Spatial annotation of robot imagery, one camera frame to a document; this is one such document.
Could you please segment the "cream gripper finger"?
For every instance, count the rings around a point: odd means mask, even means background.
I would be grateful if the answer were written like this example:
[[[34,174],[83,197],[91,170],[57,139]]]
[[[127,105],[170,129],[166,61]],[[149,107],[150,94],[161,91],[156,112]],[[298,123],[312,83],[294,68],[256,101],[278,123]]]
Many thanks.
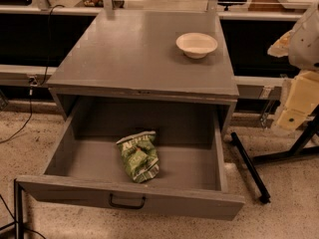
[[[292,31],[283,34],[269,47],[267,54],[276,58],[287,57],[290,51],[292,34]]]

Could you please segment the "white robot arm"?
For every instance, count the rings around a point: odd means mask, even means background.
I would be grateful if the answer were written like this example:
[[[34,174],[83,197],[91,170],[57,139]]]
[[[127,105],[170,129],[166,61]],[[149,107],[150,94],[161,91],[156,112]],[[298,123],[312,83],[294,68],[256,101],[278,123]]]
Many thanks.
[[[314,2],[293,28],[272,44],[267,54],[288,57],[300,72],[282,86],[280,106],[271,129],[279,135],[301,126],[319,105],[319,10]]]

